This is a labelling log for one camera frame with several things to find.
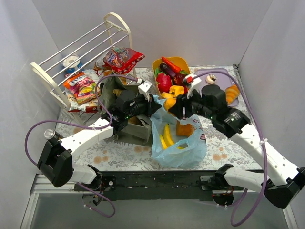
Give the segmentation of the green canvas tote bag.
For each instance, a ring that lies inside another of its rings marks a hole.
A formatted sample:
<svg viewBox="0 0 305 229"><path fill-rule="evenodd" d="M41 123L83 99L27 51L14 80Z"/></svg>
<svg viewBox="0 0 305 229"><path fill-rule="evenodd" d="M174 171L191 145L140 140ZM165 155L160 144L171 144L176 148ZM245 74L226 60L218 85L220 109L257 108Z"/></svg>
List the green canvas tote bag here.
<svg viewBox="0 0 305 229"><path fill-rule="evenodd" d="M111 106L115 104L117 95L113 92L118 90L131 90L135 94L138 93L138 84L134 81L126 81L124 78L110 77L100 83L102 90L99 99L105 106L105 109L110 110ZM119 142L142 145L151 147L153 145L152 122L149 117L138 115L128 120L127 126L115 134L114 139Z"/></svg>

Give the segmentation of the light blue plastic bag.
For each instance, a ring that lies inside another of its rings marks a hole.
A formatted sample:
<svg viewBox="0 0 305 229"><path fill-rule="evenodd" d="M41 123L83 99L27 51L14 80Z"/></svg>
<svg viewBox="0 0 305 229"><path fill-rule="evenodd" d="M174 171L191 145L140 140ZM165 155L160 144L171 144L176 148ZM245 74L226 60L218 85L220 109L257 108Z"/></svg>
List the light blue plastic bag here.
<svg viewBox="0 0 305 229"><path fill-rule="evenodd" d="M198 166L207 151L199 117L194 114L190 118L179 120L165 110L164 99L159 99L159 96L155 95L154 100L162 107L150 117L153 136L151 157L163 167L189 169ZM190 136L178 136L176 134L178 124L182 127L192 127L193 133ZM173 145L164 148L162 139L165 139L166 125L169 127Z"/></svg>

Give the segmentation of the yellow banana bunch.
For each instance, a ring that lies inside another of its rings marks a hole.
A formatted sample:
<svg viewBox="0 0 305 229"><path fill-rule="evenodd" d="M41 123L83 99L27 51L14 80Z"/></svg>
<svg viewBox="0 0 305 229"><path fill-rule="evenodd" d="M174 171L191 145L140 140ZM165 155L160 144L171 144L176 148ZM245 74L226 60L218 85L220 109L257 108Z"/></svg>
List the yellow banana bunch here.
<svg viewBox="0 0 305 229"><path fill-rule="evenodd" d="M184 139L184 137L177 135L176 126L177 124L165 124L160 132L160 140L164 145L164 149L169 148Z"/></svg>

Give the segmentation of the orange fruit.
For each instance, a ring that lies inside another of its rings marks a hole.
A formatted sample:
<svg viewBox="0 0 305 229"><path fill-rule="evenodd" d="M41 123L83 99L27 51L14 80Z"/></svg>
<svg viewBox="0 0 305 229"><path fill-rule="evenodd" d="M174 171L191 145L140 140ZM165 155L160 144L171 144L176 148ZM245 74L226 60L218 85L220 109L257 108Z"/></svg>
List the orange fruit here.
<svg viewBox="0 0 305 229"><path fill-rule="evenodd" d="M163 103L163 106L166 111L169 111L176 104L176 98L167 98Z"/></svg>

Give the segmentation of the brown paper snack bag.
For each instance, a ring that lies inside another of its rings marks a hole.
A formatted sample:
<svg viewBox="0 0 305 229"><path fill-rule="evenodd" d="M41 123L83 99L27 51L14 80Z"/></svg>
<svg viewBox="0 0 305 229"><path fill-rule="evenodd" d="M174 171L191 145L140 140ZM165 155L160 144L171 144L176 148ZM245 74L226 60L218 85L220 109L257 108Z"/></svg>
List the brown paper snack bag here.
<svg viewBox="0 0 305 229"><path fill-rule="evenodd" d="M119 107L123 108L125 102L131 101L132 103L136 97L136 94L132 90L121 90L121 89L114 89L113 93L116 95L116 103L119 103ZM129 117L128 118L129 124L134 125L142 125L139 118L137 116Z"/></svg>

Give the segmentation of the yellow bell pepper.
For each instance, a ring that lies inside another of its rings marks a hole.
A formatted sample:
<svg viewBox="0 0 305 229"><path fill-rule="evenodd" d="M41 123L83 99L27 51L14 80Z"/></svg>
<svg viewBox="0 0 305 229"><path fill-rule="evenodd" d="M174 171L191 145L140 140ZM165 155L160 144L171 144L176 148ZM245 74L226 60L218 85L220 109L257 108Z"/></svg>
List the yellow bell pepper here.
<svg viewBox="0 0 305 229"><path fill-rule="evenodd" d="M176 98L176 97L178 97L180 95L183 95L184 94L184 87L183 86L179 86L179 85L173 85L169 89L169 94L173 98Z"/></svg>

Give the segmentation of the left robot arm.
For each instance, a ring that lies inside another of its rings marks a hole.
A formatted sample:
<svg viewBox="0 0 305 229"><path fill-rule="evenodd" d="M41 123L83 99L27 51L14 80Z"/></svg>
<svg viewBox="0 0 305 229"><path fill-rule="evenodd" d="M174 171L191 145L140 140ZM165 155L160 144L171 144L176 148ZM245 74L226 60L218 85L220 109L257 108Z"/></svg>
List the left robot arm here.
<svg viewBox="0 0 305 229"><path fill-rule="evenodd" d="M152 94L144 96L123 91L109 107L109 112L88 128L66 138L54 133L47 140L37 167L55 187L74 182L97 189L102 184L102 173L92 165L74 164L74 158L123 130L128 119L138 115L151 116L160 108Z"/></svg>

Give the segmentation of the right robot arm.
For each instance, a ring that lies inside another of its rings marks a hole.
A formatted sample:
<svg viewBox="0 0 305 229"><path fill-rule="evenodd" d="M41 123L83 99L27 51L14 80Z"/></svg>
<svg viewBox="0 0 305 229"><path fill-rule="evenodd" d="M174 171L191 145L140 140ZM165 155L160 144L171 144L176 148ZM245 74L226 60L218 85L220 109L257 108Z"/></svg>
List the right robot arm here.
<svg viewBox="0 0 305 229"><path fill-rule="evenodd" d="M226 164L203 185L213 190L229 186L263 192L274 206L285 209L305 185L305 169L282 156L267 140L261 140L258 130L240 110L227 105L225 92L217 85L177 96L166 101L165 109L178 119L199 115L211 120L213 127L245 150L267 175L240 170Z"/></svg>

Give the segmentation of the red apple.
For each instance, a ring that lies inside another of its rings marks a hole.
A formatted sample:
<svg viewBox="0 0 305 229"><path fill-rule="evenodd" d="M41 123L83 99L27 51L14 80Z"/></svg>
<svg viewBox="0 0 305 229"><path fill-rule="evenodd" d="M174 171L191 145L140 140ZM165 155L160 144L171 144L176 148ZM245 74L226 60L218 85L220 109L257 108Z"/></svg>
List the red apple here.
<svg viewBox="0 0 305 229"><path fill-rule="evenodd" d="M185 74L177 73L174 77L174 83L179 86L184 86L183 80L185 77Z"/></svg>

